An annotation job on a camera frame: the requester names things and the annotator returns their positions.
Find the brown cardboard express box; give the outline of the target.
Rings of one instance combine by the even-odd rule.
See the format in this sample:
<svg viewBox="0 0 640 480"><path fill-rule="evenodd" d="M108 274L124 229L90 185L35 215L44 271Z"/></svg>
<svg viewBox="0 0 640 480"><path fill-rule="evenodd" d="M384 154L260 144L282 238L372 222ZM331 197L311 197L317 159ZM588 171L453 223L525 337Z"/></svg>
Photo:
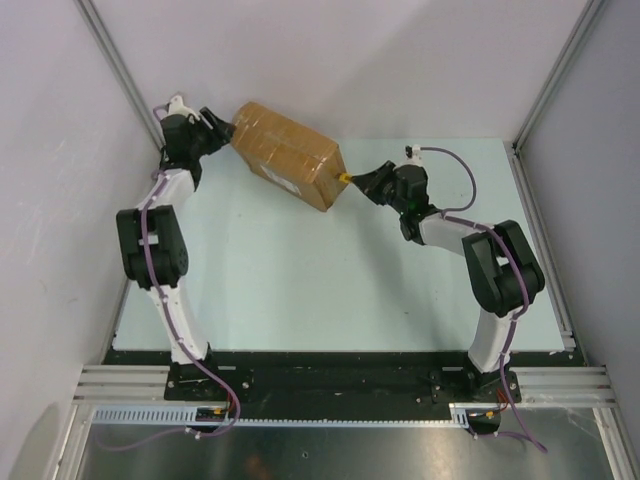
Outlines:
<svg viewBox="0 0 640 480"><path fill-rule="evenodd" d="M338 143L259 103L248 102L234 115L231 145L255 175L267 178L261 165L294 183L299 196L325 212L346 184L338 180L347 169Z"/></svg>

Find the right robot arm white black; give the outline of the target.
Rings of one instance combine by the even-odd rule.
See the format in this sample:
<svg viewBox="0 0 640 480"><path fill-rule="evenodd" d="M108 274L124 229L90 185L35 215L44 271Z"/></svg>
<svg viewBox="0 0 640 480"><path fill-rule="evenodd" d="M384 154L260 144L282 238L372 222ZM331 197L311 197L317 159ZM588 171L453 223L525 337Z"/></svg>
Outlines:
<svg viewBox="0 0 640 480"><path fill-rule="evenodd" d="M343 173L339 180L398 213L407 241L464 258L480 315L462 368L461 388L473 401L486 400L506 375L518 320L545 287L520 225L512 220L486 225L437 208L427 192L426 169L415 163L397 166L388 161L366 174Z"/></svg>

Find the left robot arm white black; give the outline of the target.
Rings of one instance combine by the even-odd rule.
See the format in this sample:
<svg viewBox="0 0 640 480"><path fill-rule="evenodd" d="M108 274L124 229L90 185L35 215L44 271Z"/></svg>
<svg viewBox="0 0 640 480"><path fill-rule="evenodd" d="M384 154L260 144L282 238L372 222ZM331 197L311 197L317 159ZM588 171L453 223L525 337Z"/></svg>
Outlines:
<svg viewBox="0 0 640 480"><path fill-rule="evenodd" d="M186 294L189 254L178 210L197 190L201 159L230 143L234 127L207 107L195 110L176 94L153 110L164 146L143 200L116 214L126 277L151 298L170 341L174 363L189 365L209 355Z"/></svg>

